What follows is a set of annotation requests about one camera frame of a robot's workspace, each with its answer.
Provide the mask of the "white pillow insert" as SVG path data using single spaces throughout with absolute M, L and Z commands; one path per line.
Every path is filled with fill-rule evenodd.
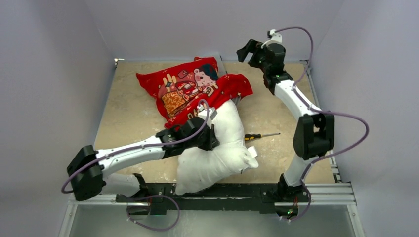
M 216 112 L 212 123 L 220 144 L 211 151 L 192 147 L 178 157 L 176 195 L 196 193 L 259 166 L 255 148 L 245 146 L 244 127 L 236 104 L 228 100 Z

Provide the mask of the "red printed pillowcase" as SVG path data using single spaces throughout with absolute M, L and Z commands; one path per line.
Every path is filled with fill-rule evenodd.
M 166 129 L 195 117 L 201 99 L 217 109 L 229 99 L 253 93 L 244 75 L 220 75 L 214 57 L 195 57 L 192 62 L 150 74 L 137 73 L 136 77 L 140 86 L 155 98 L 159 113 L 167 121 Z

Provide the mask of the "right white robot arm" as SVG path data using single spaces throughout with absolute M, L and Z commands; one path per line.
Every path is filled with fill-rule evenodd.
M 334 116 L 325 114 L 299 90 L 292 76 L 284 69 L 286 49 L 277 40 L 261 43 L 250 39 L 237 50 L 238 60 L 263 72 L 263 82 L 272 95 L 279 98 L 297 121 L 293 149 L 295 156 L 280 176 L 274 194 L 289 201 L 304 192 L 304 180 L 315 161 L 334 147 Z

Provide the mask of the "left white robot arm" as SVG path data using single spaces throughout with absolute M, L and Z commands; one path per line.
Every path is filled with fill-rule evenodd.
M 164 129 L 143 141 L 118 148 L 95 150 L 87 145 L 77 152 L 67 166 L 68 180 L 77 201 L 91 199 L 111 185 L 111 176 L 117 171 L 152 160 L 161 160 L 182 154 L 186 149 L 211 151 L 220 144 L 215 126 L 210 121 L 194 117 L 184 125 Z

